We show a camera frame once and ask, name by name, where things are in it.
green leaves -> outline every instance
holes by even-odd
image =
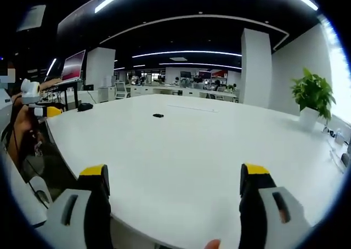
[[[319,112],[323,118],[330,120],[331,114],[328,106],[335,102],[332,88],[325,78],[312,74],[307,68],[303,69],[303,78],[292,79],[295,83],[291,87],[295,102],[300,105],[300,111],[309,107]]]

potted plant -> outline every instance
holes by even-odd
[[[295,85],[291,88],[295,102],[300,105],[299,121],[306,130],[312,131],[319,116],[327,121],[331,119],[330,104],[336,102],[325,78],[313,75],[306,68],[303,74],[301,79],[292,79]]]
[[[227,85],[227,90],[230,91],[231,93],[235,92],[235,86],[232,86],[231,84]]]

white flower pot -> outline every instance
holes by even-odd
[[[302,128],[307,131],[311,132],[314,129],[314,126],[317,123],[319,113],[316,110],[306,107],[304,110],[300,112],[300,124]]]

office desk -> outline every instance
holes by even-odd
[[[114,218],[173,247],[204,248],[218,238],[237,248],[242,163],[266,167],[310,224],[337,195],[343,174],[330,160],[329,136],[304,133],[297,120],[244,104],[153,94],[47,122],[76,177],[108,165]]]
[[[207,94],[214,94],[221,96],[225,101],[233,102],[237,98],[235,94],[216,92],[210,90],[183,88],[180,86],[126,86],[127,90],[131,93],[131,97],[137,97],[147,94],[175,94],[182,91],[182,96],[185,97],[200,97],[206,98]]]

black ceiling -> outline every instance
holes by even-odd
[[[245,27],[267,32],[271,47],[286,35],[263,25],[224,18],[187,18],[146,25],[118,35],[119,32],[144,22],[176,16],[225,15],[259,21],[289,33],[277,47],[286,45],[318,23],[318,12],[299,0],[116,0],[99,13],[83,29],[71,31],[66,42],[57,43],[57,24],[72,11],[89,0],[15,0],[9,19],[9,32],[15,42],[8,47],[7,56],[24,70],[48,67],[53,57],[65,57],[82,49],[107,47],[116,49],[116,67],[132,67],[172,62],[172,56],[149,56],[132,59],[133,55],[172,50],[214,50],[241,53],[241,35]],[[29,5],[46,4],[42,27],[14,33],[21,15]],[[190,63],[240,65],[240,58],[228,55],[177,54]]]

